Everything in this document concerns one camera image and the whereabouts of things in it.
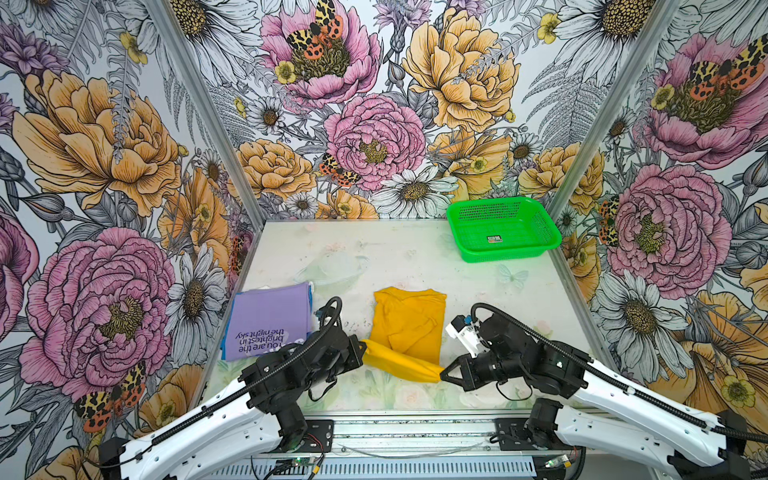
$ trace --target white table surface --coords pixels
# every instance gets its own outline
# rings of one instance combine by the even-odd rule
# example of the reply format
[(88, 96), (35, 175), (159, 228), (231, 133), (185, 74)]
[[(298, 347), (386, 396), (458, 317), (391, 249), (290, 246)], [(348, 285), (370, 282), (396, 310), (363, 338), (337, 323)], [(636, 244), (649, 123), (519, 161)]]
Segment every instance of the white table surface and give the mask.
[[(522, 288), (508, 281), (504, 266), (513, 275), (528, 271)], [(268, 222), (242, 290), (285, 286), (303, 280), (316, 284), (315, 307), (325, 304), (331, 296), (342, 298), (344, 330), (361, 339), (368, 338), (371, 332), (374, 292), (395, 286), (445, 293), (445, 324), (456, 315), (468, 314), (473, 303), (485, 302), (551, 339), (589, 351), (587, 338), (549, 255), (466, 263), (459, 256), (445, 220)], [(484, 318), (487, 313), (478, 311), (478, 315)], [(461, 343), (443, 331), (440, 364), (447, 366), (464, 353)], [(253, 359), (219, 359), (214, 364), (206, 395), (215, 394), (252, 362)], [(513, 399), (530, 392), (520, 379), (501, 389)], [(534, 399), (509, 402), (492, 384), (463, 392), (446, 382), (407, 382), (364, 366), (340, 376), (338, 385), (319, 402), (309, 401), (305, 394), (300, 406), (304, 412), (528, 409)]]

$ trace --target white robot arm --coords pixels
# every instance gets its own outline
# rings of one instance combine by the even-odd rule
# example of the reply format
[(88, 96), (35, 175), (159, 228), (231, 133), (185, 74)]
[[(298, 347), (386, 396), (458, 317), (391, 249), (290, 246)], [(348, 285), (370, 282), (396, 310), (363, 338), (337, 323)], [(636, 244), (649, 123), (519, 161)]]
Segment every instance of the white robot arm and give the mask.
[(296, 448), (306, 433), (299, 396), (362, 365), (366, 345), (344, 333), (340, 310), (341, 299), (332, 298), (319, 312), (320, 330), (303, 345), (262, 355), (240, 378), (170, 425), (139, 439), (102, 443), (104, 479), (194, 480), (247, 455)]
[[(492, 315), (479, 322), (478, 308)], [(715, 415), (670, 400), (580, 350), (546, 339), (493, 306), (476, 303), (470, 316), (457, 316), (446, 329), (462, 343), (479, 344), (467, 345), (469, 353), (441, 374), (444, 381), (470, 391), (523, 377), (543, 393), (597, 407), (623, 420), (539, 398), (525, 425), (529, 437), (517, 440), (547, 449), (567, 445), (600, 449), (683, 480), (747, 480), (750, 466), (741, 456), (746, 440), (768, 442), (765, 435), (747, 432), (746, 421), (734, 412)], [(452, 376), (457, 368), (460, 376)]]

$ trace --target green plastic basket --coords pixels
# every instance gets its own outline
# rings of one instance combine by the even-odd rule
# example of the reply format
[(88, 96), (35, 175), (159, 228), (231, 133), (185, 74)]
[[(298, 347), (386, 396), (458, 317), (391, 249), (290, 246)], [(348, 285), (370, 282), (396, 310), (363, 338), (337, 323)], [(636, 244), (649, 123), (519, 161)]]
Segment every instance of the green plastic basket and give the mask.
[(538, 257), (563, 241), (547, 211), (527, 197), (457, 202), (446, 216), (465, 262)]

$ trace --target purple flower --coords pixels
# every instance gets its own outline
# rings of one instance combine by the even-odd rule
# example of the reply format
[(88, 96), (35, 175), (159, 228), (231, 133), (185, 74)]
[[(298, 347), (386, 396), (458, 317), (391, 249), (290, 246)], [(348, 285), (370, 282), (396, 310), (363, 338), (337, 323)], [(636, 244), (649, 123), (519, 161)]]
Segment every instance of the purple flower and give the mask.
[(735, 58), (747, 43), (735, 47), (730, 40), (720, 45), (716, 35), (705, 39), (695, 34), (656, 77), (656, 94), (650, 118), (644, 125), (645, 141), (678, 162), (696, 162), (713, 170), (730, 164), (768, 136), (768, 75), (760, 75), (740, 90), (729, 82), (720, 92), (701, 100), (691, 92), (691, 66), (702, 61), (722, 64)]
[(29, 288), (35, 336), (19, 357), (22, 378), (78, 399), (108, 391), (140, 362), (156, 372), (170, 350), (163, 330), (174, 281), (165, 252), (128, 228), (54, 253)]
[(488, 11), (488, 0), (449, 0), (447, 8), (455, 8), (457, 12), (466, 10), (470, 17), (482, 19)]
[(354, 97), (341, 114), (326, 120), (328, 153), (342, 168), (362, 177), (358, 185), (378, 190), (382, 180), (424, 160), (422, 121), (408, 107), (379, 94)]
[(38, 268), (33, 239), (15, 218), (0, 212), (0, 340), (16, 324), (24, 303), (24, 284)]
[(18, 25), (0, 23), (0, 63), (25, 77), (31, 73), (42, 76), (45, 70), (58, 75), (69, 60), (59, 54), (58, 46), (36, 38), (34, 33), (25, 34)]
[(647, 165), (619, 196), (617, 247), (608, 261), (655, 283), (663, 298), (692, 295), (728, 254), (731, 229), (715, 180), (692, 165)]
[(10, 135), (13, 125), (13, 112), (18, 108), (13, 106), (13, 102), (8, 98), (8, 94), (0, 94), (0, 133)]
[(431, 6), (432, 0), (379, 0), (374, 4), (379, 11), (376, 24), (386, 27), (405, 23), (416, 30), (422, 23), (429, 22)]
[(347, 101), (376, 83), (381, 57), (377, 35), (368, 36), (354, 8), (347, 13), (338, 0), (334, 5), (343, 22), (343, 33), (340, 39), (329, 40), (330, 46), (326, 45), (318, 59), (306, 60), (286, 40), (295, 31), (310, 28), (315, 21), (314, 6), (308, 14), (296, 11), (288, 16), (281, 11), (278, 16), (266, 15), (261, 21), (262, 49), (267, 52), (261, 56), (263, 65), (275, 69), (278, 81), (285, 85), (291, 98), (305, 108)]

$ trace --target folded yellow shirt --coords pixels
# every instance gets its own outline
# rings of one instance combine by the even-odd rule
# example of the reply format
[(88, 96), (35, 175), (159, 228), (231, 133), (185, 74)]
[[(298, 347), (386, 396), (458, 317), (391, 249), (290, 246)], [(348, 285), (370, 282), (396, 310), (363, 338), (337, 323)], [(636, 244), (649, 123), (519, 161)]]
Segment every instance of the folded yellow shirt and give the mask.
[(363, 362), (402, 379), (439, 382), (446, 295), (391, 286), (374, 296), (372, 342), (366, 342), (369, 347)]

